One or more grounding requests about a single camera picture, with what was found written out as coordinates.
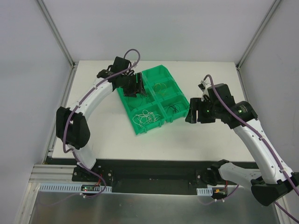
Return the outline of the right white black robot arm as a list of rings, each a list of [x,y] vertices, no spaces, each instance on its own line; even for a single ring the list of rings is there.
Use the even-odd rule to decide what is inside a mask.
[[[227,124],[243,141],[257,169],[241,168],[225,159],[201,174],[202,181],[215,186],[231,181],[251,191],[254,198],[268,206],[299,186],[299,174],[282,161],[265,135],[258,116],[247,101],[236,103],[226,84],[198,85],[203,94],[191,98],[186,122]]]

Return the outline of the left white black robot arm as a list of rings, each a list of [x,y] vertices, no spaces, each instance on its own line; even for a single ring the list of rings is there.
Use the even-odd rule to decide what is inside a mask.
[[[96,158],[89,144],[88,119],[100,102],[114,90],[121,88],[125,97],[146,96],[142,74],[135,73],[134,64],[117,56],[114,63],[101,70],[93,86],[69,107],[59,107],[56,112],[56,136],[63,143],[63,152],[72,152],[77,164],[84,168],[83,177],[93,182],[99,176],[94,167]]]

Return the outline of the green plastic bin left column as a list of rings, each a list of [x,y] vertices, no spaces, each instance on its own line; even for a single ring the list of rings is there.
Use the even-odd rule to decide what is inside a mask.
[[[138,94],[136,98],[132,98],[125,97],[123,95],[123,89],[117,89],[125,111],[127,112],[128,119],[137,135],[161,127],[165,122],[164,113],[150,89],[145,87],[145,90],[147,96]]]

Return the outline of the green plastic bin column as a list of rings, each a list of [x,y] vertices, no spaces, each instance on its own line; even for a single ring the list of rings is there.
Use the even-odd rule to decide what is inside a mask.
[[[127,112],[128,119],[137,135],[161,127],[165,122],[164,113],[150,89],[145,87],[145,90],[147,96],[138,94],[136,98],[132,98],[125,97],[123,95],[123,89],[117,89],[125,111]]]
[[[144,70],[142,77],[161,105],[166,122],[170,123],[187,116],[189,102],[165,66],[159,65]]]

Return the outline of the green plastic bin right column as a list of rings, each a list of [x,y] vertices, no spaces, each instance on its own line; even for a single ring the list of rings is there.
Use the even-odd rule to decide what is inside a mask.
[[[144,70],[142,77],[161,105],[166,122],[170,123],[187,116],[189,102],[165,66],[159,65]]]

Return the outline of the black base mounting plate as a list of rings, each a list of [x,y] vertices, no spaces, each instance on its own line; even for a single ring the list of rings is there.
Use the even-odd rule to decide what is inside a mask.
[[[114,193],[196,195],[198,188],[206,187],[202,174],[213,161],[146,161],[100,160],[92,173],[76,166],[74,182],[97,182],[112,187]]]

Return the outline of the aluminium frame rail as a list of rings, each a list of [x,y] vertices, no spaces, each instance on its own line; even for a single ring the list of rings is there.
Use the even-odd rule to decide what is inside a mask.
[[[29,182],[71,183],[74,165],[37,164],[33,167]]]

